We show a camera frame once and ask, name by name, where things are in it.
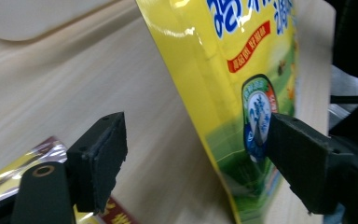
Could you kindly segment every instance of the light wood surface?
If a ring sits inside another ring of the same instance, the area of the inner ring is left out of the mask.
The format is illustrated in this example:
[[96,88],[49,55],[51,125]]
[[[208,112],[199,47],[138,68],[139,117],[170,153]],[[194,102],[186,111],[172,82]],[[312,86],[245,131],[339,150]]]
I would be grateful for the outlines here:
[[[296,0],[297,116],[326,133],[334,11]],[[129,155],[113,195],[144,224],[233,223],[222,186],[132,0],[35,41],[0,40],[0,169],[51,135],[71,146],[124,111]],[[283,183],[265,223],[321,223]]]

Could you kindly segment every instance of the beige surface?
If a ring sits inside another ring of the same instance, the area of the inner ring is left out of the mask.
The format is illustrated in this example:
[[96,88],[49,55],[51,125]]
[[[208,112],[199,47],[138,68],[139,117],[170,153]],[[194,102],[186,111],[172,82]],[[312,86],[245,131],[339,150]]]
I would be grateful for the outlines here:
[[[333,10],[297,0],[301,111],[325,133]],[[125,111],[129,155],[113,194],[141,223],[233,223],[227,197],[131,0],[33,42],[0,41],[0,169],[47,137],[71,146]],[[283,184],[266,223],[320,223]]]

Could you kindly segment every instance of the wooden table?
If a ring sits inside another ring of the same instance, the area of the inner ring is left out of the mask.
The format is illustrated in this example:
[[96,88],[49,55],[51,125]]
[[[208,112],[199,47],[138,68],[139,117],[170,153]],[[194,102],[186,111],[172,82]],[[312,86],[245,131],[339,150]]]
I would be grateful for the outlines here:
[[[296,0],[298,117],[326,133],[334,11]],[[233,223],[138,7],[121,0],[35,41],[0,40],[0,169],[51,135],[71,146],[97,119],[124,111],[129,155],[113,195],[141,223]],[[265,223],[321,223],[287,183]]]

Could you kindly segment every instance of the circular logo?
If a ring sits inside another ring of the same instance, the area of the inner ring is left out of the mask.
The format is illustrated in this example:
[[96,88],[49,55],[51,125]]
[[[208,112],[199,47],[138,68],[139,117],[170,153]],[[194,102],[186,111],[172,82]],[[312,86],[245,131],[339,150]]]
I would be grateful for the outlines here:
[[256,75],[248,79],[242,86],[242,102],[245,148],[252,161],[263,161],[271,113],[278,112],[276,95],[268,78]]

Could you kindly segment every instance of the metal ring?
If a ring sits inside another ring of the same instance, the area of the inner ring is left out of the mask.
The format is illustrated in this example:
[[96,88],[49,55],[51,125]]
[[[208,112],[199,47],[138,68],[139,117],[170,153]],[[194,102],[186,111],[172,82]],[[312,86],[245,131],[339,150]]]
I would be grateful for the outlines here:
[[42,176],[49,175],[49,174],[53,173],[54,169],[55,168],[52,165],[41,166],[41,167],[38,167],[37,169],[35,169],[32,172],[32,175],[36,176],[36,177],[42,177]]

